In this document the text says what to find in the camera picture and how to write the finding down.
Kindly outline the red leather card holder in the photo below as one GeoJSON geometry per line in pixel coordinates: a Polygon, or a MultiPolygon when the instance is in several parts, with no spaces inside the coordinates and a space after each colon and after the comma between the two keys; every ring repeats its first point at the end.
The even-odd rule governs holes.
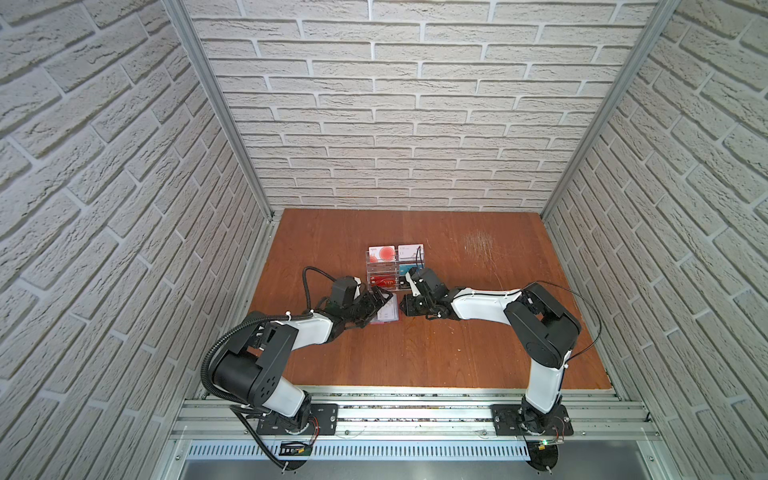
{"type": "Polygon", "coordinates": [[[371,324],[372,325],[388,324],[388,323],[396,322],[398,320],[399,320],[398,300],[396,295],[392,295],[392,297],[387,301],[387,303],[377,311],[375,317],[371,321],[371,324]]]}

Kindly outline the clear acrylic card organizer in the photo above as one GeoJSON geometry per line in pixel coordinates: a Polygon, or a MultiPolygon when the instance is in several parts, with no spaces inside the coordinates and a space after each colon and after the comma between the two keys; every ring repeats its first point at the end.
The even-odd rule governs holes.
{"type": "Polygon", "coordinates": [[[365,260],[366,260],[366,275],[368,283],[370,284],[369,278],[372,275],[395,275],[397,278],[397,287],[395,289],[386,289],[389,291],[406,291],[410,289],[410,286],[408,282],[406,281],[405,276],[400,276],[398,272],[398,267],[401,264],[416,264],[419,268],[424,267],[424,261],[422,263],[403,263],[398,260],[397,255],[397,261],[394,263],[379,263],[379,264],[370,264],[368,262],[368,255],[367,252],[365,254],[365,260]]]}

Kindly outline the white blossom VIP card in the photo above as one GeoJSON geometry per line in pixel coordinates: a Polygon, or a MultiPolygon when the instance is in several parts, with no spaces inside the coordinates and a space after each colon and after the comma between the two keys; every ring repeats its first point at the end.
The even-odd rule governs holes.
{"type": "Polygon", "coordinates": [[[423,244],[401,244],[397,246],[398,260],[403,263],[422,263],[424,261],[423,244]]]}

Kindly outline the white pink circle card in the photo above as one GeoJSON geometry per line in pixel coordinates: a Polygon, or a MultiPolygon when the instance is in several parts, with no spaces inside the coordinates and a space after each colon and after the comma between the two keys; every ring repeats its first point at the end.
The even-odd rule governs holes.
{"type": "Polygon", "coordinates": [[[367,255],[370,264],[394,263],[397,261],[397,251],[393,245],[371,246],[368,248],[367,255]]]}

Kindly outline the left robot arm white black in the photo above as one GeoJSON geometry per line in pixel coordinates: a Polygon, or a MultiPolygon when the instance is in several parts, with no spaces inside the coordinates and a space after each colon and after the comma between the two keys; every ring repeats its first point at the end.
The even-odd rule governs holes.
{"type": "Polygon", "coordinates": [[[205,354],[201,382],[220,399],[274,413],[290,430],[300,430],[310,422],[311,395],[283,377],[292,352],[367,326],[394,297],[347,276],[334,280],[330,296],[300,315],[251,313],[205,354]]]}

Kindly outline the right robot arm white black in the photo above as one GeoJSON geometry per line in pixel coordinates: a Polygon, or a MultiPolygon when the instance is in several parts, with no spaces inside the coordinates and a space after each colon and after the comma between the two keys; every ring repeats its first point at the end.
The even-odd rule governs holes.
{"type": "Polygon", "coordinates": [[[581,324],[542,283],[506,291],[450,289],[429,268],[412,268],[405,279],[411,292],[403,297],[401,309],[408,316],[482,320],[513,329],[531,360],[523,416],[538,420],[560,404],[566,364],[581,324]]]}

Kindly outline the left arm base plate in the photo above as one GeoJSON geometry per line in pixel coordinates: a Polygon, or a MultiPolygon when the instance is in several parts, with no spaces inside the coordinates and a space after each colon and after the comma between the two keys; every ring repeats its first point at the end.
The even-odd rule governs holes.
{"type": "Polygon", "coordinates": [[[310,435],[332,436],[336,433],[339,405],[312,403],[288,417],[272,411],[263,416],[257,425],[259,435],[310,435]]]}

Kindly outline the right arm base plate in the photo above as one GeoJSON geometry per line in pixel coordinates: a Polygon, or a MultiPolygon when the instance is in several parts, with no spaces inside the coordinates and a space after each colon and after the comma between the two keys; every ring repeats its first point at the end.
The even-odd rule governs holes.
{"type": "Polygon", "coordinates": [[[574,434],[567,409],[556,404],[548,413],[520,404],[490,406],[491,420],[499,437],[552,436],[568,437],[574,434]]]}

